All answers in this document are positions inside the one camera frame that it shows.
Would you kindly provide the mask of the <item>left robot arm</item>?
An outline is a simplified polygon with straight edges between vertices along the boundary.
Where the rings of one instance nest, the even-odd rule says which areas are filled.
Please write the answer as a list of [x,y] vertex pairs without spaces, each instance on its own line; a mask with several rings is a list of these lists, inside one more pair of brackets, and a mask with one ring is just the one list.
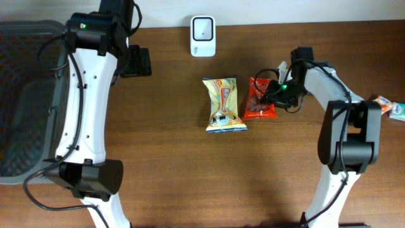
[[70,67],[65,120],[55,156],[43,176],[69,190],[97,227],[130,227],[119,197],[123,163],[106,157],[104,125],[115,79],[150,76],[149,51],[129,44],[142,19],[133,1],[102,1],[91,13],[74,13],[61,41]]

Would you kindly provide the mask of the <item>orange Kleenex tissue pack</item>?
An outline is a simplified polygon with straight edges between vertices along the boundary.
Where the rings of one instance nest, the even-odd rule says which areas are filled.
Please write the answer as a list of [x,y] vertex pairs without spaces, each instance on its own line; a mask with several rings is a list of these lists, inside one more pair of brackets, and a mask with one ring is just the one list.
[[391,102],[390,100],[388,100],[383,96],[378,96],[377,98],[374,99],[374,101],[380,105],[382,114],[387,113],[394,106],[393,102]]

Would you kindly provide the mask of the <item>yellow snack bag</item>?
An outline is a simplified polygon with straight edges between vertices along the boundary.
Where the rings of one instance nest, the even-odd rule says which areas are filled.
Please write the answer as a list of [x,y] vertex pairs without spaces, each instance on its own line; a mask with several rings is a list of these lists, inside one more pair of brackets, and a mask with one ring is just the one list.
[[247,126],[239,117],[237,77],[204,78],[211,101],[211,112],[206,133],[245,132]]

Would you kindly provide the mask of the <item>green Kleenex tissue pack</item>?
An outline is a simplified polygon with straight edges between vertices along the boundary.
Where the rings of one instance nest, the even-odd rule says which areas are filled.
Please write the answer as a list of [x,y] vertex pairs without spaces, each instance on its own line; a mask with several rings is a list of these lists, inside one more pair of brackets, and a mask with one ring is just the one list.
[[393,102],[392,109],[390,110],[389,113],[389,118],[404,122],[405,121],[404,109],[405,109],[404,103]]

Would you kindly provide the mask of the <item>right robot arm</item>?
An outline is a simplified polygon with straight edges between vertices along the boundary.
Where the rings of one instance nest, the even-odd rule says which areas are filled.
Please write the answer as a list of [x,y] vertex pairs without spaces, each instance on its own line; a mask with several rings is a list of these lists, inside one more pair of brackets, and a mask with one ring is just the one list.
[[324,109],[317,145],[321,176],[299,225],[338,227],[350,190],[377,161],[382,109],[353,93],[329,62],[316,61],[311,47],[297,47],[290,60],[274,71],[278,80],[270,83],[262,100],[290,112],[299,111],[306,96],[314,96]]

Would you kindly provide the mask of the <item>red candy packet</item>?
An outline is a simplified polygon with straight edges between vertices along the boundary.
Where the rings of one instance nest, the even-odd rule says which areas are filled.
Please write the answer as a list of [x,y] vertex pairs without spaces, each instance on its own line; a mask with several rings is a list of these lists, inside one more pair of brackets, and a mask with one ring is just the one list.
[[260,119],[278,118],[275,112],[275,105],[268,104],[262,101],[264,95],[260,93],[255,87],[255,85],[257,85],[257,87],[261,91],[264,91],[267,89],[270,82],[271,82],[270,79],[258,78],[257,80],[254,80],[253,77],[249,79],[249,92],[247,94],[245,112],[242,117],[244,120],[255,118]]

